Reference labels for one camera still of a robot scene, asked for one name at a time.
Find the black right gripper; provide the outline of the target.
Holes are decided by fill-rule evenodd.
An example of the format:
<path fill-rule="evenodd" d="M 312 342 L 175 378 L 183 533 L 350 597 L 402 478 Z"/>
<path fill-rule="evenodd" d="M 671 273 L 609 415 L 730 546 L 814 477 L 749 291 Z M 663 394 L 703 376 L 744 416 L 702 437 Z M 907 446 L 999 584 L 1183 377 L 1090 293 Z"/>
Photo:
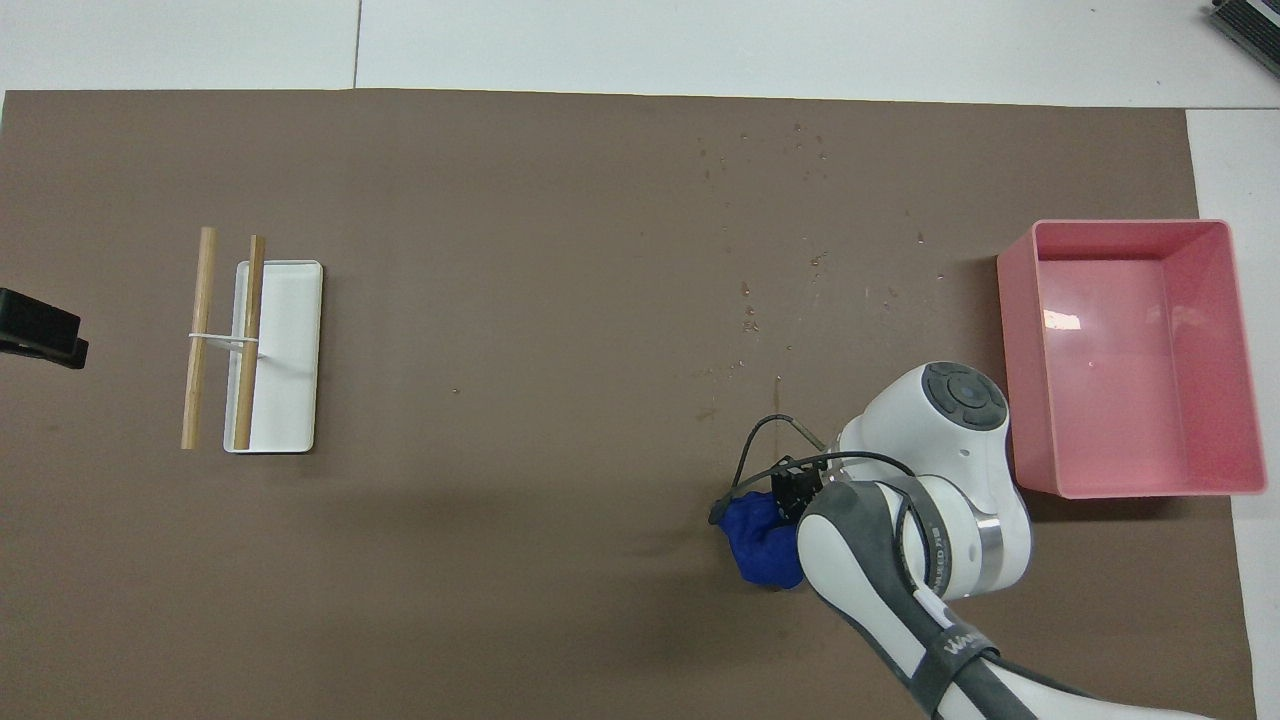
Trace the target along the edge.
<path fill-rule="evenodd" d="M 804 462 L 771 473 L 771 493 L 781 521 L 800 521 L 808 505 L 820 492 L 828 462 Z"/>

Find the blue cloth towel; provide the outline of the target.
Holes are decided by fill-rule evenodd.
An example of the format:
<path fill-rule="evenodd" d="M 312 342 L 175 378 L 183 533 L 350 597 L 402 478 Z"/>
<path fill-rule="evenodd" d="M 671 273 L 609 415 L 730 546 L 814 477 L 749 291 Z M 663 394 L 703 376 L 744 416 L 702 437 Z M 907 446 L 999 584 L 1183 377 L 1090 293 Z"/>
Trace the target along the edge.
<path fill-rule="evenodd" d="M 749 492 L 732 498 L 718 527 L 745 582 L 791 591 L 805 580 L 797 523 L 781 514 L 773 493 Z"/>

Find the white rack with wooden rods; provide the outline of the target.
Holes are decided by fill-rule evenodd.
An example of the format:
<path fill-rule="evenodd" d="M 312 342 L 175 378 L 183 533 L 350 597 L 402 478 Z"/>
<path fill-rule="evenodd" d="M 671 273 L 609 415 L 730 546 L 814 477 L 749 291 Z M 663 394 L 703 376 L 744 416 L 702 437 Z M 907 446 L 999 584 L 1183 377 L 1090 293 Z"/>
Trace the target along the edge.
<path fill-rule="evenodd" d="M 209 322 L 218 232 L 198 234 L 179 446 L 197 448 L 206 355 L 229 354 L 221 447 L 228 454 L 306 454 L 314 448 L 325 270 L 316 260 L 270 260 L 265 237 L 250 238 L 236 268 L 229 332 Z"/>

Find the brown table mat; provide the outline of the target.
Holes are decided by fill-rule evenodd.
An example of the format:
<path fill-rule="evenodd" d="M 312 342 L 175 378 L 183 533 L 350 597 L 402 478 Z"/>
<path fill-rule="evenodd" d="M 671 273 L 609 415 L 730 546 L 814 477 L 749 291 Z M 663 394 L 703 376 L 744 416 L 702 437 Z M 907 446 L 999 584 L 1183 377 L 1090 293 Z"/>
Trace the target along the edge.
<path fill-rule="evenodd" d="M 758 418 L 1004 382 L 996 258 L 1198 213 L 1174 109 L 445 91 L 9 92 L 0 720 L 919 720 L 707 524 Z M 314 448 L 179 446 L 198 234 L 325 270 Z"/>

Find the pink plastic bin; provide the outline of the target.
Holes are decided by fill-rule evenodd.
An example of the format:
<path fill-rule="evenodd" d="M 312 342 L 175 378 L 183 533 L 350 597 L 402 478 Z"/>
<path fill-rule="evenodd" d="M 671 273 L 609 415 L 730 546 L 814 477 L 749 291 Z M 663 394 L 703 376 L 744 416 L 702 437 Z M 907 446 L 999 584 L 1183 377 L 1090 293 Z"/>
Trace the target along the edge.
<path fill-rule="evenodd" d="M 1041 220 L 997 259 L 1016 483 L 1258 495 L 1268 473 L 1226 222 Z"/>

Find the grey ribbed device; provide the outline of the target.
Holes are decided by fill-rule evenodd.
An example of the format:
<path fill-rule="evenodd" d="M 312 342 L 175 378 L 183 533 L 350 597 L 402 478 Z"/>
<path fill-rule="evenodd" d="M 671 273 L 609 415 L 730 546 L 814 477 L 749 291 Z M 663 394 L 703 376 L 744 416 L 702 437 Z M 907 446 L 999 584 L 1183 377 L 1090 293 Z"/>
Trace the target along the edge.
<path fill-rule="evenodd" d="M 1280 78 L 1280 0 L 1210 1 L 1210 23 Z"/>

